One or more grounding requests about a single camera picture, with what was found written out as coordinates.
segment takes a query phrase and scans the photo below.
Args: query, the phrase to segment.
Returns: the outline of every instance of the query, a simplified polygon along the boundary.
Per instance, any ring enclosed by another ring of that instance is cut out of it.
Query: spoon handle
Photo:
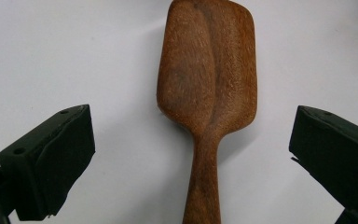
[[[183,224],[220,224],[217,145],[195,139]]]

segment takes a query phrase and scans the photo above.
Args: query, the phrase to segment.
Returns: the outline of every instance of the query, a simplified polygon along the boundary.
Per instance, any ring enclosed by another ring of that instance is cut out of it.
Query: screw hole
[[[16,148],[13,151],[13,153],[16,154],[16,155],[20,155],[20,154],[22,154],[24,152],[25,152],[25,148],[23,148],[23,147]]]

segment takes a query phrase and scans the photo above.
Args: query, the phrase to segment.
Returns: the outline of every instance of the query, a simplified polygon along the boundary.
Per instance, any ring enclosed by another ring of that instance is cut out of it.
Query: wooden spoon
[[[193,135],[183,223],[221,223],[216,153],[255,118],[255,31],[249,11],[227,0],[174,0],[158,72],[158,107]]]

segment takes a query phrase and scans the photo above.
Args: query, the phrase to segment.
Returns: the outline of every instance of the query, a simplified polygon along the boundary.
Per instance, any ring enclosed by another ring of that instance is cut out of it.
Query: white background
[[[182,222],[192,140],[156,103],[170,2],[0,1],[0,150],[91,107],[97,152],[43,223]],[[219,147],[222,223],[332,224],[342,206],[288,144],[298,105],[358,124],[358,0],[236,2],[255,20],[258,110]]]

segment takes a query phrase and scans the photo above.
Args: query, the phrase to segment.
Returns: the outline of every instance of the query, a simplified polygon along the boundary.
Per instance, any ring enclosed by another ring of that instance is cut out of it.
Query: brown wood
[[[249,11],[226,0],[174,0],[158,72],[158,107],[193,135],[183,223],[220,223],[216,153],[250,124],[257,105],[255,31]]]

